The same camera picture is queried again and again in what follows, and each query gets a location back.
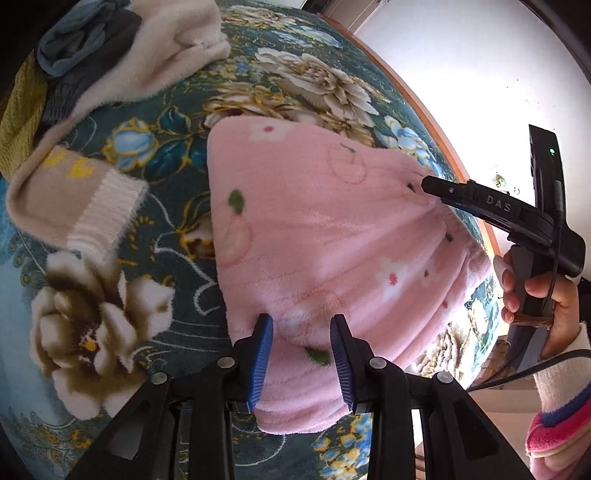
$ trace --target dark gray fabric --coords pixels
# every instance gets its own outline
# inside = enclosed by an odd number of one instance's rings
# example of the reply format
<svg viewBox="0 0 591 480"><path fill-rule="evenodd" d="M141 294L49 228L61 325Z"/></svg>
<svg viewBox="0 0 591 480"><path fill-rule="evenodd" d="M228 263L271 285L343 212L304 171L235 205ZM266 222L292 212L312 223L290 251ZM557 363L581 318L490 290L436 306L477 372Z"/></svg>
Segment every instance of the dark gray fabric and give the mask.
<svg viewBox="0 0 591 480"><path fill-rule="evenodd" d="M117 10L105 27L105 43L63 77L50 83L42 123L51 126L70 115L88 88L112 69L134 42L141 17L129 10Z"/></svg>
<svg viewBox="0 0 591 480"><path fill-rule="evenodd" d="M61 77L105 42L106 23L130 0L81 0L37 46L37 61L50 77Z"/></svg>

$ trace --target clothing pile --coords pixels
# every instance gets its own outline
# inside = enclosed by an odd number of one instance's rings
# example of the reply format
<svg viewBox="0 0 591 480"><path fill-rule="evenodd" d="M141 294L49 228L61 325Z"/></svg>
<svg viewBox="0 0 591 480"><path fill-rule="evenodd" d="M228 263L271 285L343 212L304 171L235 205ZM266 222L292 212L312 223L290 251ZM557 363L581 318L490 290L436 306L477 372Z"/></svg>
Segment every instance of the clothing pile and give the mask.
<svg viewBox="0 0 591 480"><path fill-rule="evenodd" d="M145 99L230 53L213 0L128 4L83 0L47 32L0 129L13 223L92 265L116 253L148 183L59 142L95 108ZM261 312L275 322L263 431L319 432L348 412L334 314L406 367L491 271L460 219L422 191L429 170L400 150L245 115L213 127L207 170L211 215L193 234L213 241L230 339Z"/></svg>
<svg viewBox="0 0 591 480"><path fill-rule="evenodd" d="M147 184L54 148L95 108L148 98L229 53L214 0L76 4L0 102L0 173L13 222L58 248L97 258L113 251Z"/></svg>

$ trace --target green knit fabric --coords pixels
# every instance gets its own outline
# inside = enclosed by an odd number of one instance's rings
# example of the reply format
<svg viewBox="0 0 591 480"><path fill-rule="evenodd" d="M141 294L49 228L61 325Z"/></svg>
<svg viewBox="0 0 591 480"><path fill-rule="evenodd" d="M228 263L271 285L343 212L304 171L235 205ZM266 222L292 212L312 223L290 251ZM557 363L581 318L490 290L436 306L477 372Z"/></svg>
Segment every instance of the green knit fabric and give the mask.
<svg viewBox="0 0 591 480"><path fill-rule="evenodd" d="M0 174L8 181L33 150L46 95L47 82L31 53L14 79L0 121Z"/></svg>

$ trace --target beige sock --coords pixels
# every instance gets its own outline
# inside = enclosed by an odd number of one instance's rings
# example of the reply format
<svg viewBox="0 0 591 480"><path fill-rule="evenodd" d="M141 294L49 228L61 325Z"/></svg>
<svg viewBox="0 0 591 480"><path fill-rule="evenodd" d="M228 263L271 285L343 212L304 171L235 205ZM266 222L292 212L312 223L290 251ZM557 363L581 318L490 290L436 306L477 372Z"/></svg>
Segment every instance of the beige sock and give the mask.
<svg viewBox="0 0 591 480"><path fill-rule="evenodd" d="M29 162L38 163L33 157ZM116 249L148 189L104 161L63 147L54 147L31 174L26 170L17 171L7 197L17 227L98 259Z"/></svg>

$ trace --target screw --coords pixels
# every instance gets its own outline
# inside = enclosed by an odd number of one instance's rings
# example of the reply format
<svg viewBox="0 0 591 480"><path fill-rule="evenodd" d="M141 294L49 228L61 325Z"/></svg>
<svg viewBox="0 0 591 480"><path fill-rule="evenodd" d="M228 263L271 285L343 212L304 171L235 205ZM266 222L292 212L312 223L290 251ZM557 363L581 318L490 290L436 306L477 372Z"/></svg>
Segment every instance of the screw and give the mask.
<svg viewBox="0 0 591 480"><path fill-rule="evenodd" d="M452 383L453 382L453 376L450 372L439 372L437 374L437 379L441 383Z"/></svg>
<svg viewBox="0 0 591 480"><path fill-rule="evenodd" d="M386 363L386 360L384 360L383 358L381 358L379 356L375 356L369 361L369 366L372 368L375 368L377 370L381 370L382 368L386 368L386 365L388 365Z"/></svg>
<svg viewBox="0 0 591 480"><path fill-rule="evenodd" d="M156 372L155 374L152 374L150 380L154 385L162 385L168 380L168 375L164 372Z"/></svg>
<svg viewBox="0 0 591 480"><path fill-rule="evenodd" d="M236 362L231 356L223 356L217 361L219 368L230 368L233 367Z"/></svg>

